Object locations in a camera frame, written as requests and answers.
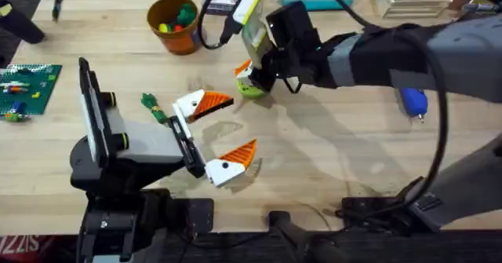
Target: cable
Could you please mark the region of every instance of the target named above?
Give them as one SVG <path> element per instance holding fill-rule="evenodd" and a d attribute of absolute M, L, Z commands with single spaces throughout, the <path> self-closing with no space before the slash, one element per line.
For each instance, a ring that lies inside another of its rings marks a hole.
<path fill-rule="evenodd" d="M 185 243 L 185 246 L 183 247 L 183 251 L 181 251 L 180 259 L 178 259 L 178 263 L 181 263 L 183 261 L 183 258 L 185 257 L 185 254 L 187 253 L 188 247 L 190 246 L 191 241 Z"/>
<path fill-rule="evenodd" d="M 202 36 L 202 21 L 204 20 L 204 16 L 207 13 L 207 9 L 209 7 L 209 4 L 211 4 L 211 1 L 212 0 L 205 0 L 204 4 L 202 4 L 201 12 L 198 15 L 197 33 L 198 33 L 198 39 L 200 40 L 202 46 L 204 46 L 206 49 L 209 50 L 215 50 L 220 48 L 223 45 L 223 43 L 218 42 L 217 44 L 208 45 L 206 40 L 204 39 L 204 36 Z"/>
<path fill-rule="evenodd" d="M 347 12 L 349 15 L 351 15 L 351 17 L 356 22 L 361 24 L 363 27 L 378 27 L 375 24 L 371 24 L 369 21 L 367 21 L 367 20 L 363 19 L 361 16 L 359 16 L 356 12 L 354 12 L 354 10 L 349 5 L 347 5 L 347 3 L 345 3 L 344 0 L 335 0 L 335 1 L 338 2 L 338 4 L 340 4 L 342 9 L 345 12 Z"/>
<path fill-rule="evenodd" d="M 232 243 L 232 244 L 229 244 L 227 246 L 205 246 L 205 245 L 199 245 L 197 243 L 194 243 L 194 241 L 190 241 L 188 239 L 185 239 L 182 235 L 180 234 L 177 234 L 178 237 L 183 240 L 185 243 L 189 243 L 191 244 L 193 247 L 195 248 L 198 248 L 198 249 L 201 249 L 201 250 L 229 250 L 229 249 L 232 249 L 234 247 L 239 247 L 241 245 L 244 245 L 246 243 L 249 243 L 249 242 L 252 242 L 254 240 L 258 240 L 258 239 L 262 239 L 266 236 L 268 236 L 268 232 L 265 232 L 265 233 L 259 233 L 259 234 L 256 234 L 254 236 L 250 236 L 249 238 L 247 239 L 243 239 L 243 240 L 240 240 L 238 241 L 237 243 Z"/>

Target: blue handle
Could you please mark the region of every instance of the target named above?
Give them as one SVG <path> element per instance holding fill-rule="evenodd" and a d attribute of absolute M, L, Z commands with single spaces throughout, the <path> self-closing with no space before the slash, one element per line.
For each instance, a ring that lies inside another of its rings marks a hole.
<path fill-rule="evenodd" d="M 410 117 L 427 113 L 427 97 L 421 89 L 404 88 L 399 90 L 403 106 Z"/>

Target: wooden table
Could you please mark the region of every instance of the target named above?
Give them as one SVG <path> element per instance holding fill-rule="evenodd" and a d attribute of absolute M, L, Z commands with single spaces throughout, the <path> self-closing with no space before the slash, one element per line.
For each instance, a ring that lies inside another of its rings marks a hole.
<path fill-rule="evenodd" d="M 333 211 L 343 197 L 391 195 L 427 172 L 438 124 L 433 93 L 424 124 L 408 120 L 389 88 L 305 86 L 292 95 L 277 83 L 269 97 L 244 100 L 232 75 L 247 59 L 240 36 L 217 51 L 174 56 L 146 23 L 154 1 L 64 0 L 55 24 L 53 0 L 41 0 L 34 21 L 47 40 L 34 46 L 22 42 L 13 63 L 64 67 L 44 115 L 23 124 L 0 123 L 0 235 L 78 231 L 86 199 L 70 185 L 68 161 L 75 142 L 85 135 L 78 100 L 80 56 L 91 63 L 101 89 L 117 93 L 127 119 L 154 122 L 140 103 L 142 92 L 154 93 L 166 109 L 200 88 L 235 97 L 235 106 L 191 128 L 207 159 L 256 137 L 256 162 L 246 177 L 217 189 L 181 170 L 151 186 L 167 187 L 176 197 L 214 198 L 214 231 L 263 231 L 269 210 L 288 210 L 305 228 L 337 230 L 341 223 Z M 266 0 L 264 12 L 277 8 L 277 1 Z M 377 24 L 401 22 L 380 19 L 369 0 L 357 0 L 354 7 Z M 360 29 L 342 12 L 312 13 L 311 18 L 322 39 Z M 223 19 L 206 17 L 209 40 L 216 40 Z M 413 20 L 425 25 L 446 21 Z M 443 166 L 494 137 L 502 119 L 499 105 L 460 95 L 449 98 L 451 131 Z M 447 228 L 501 228 L 500 219 L 502 214 L 491 213 Z"/>

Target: yellow ball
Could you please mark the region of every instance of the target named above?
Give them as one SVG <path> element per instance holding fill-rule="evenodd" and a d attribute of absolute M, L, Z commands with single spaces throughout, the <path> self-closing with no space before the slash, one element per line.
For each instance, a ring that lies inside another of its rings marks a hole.
<path fill-rule="evenodd" d="M 159 24 L 158 31 L 168 33 L 169 28 L 168 28 L 167 24 Z"/>

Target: lego baseplate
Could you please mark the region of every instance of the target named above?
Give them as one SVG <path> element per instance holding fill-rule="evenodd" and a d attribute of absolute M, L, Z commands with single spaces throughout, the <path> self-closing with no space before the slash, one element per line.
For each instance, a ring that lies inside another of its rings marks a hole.
<path fill-rule="evenodd" d="M 24 114 L 43 114 L 61 68 L 61 65 L 53 64 L 10 64 L 7 66 L 0 75 L 0 83 L 17 81 L 29 83 L 30 86 L 27 87 L 26 92 L 21 93 L 4 93 L 4 87 L 0 87 L 0 113 L 8 112 L 14 101 L 19 101 L 27 105 Z"/>

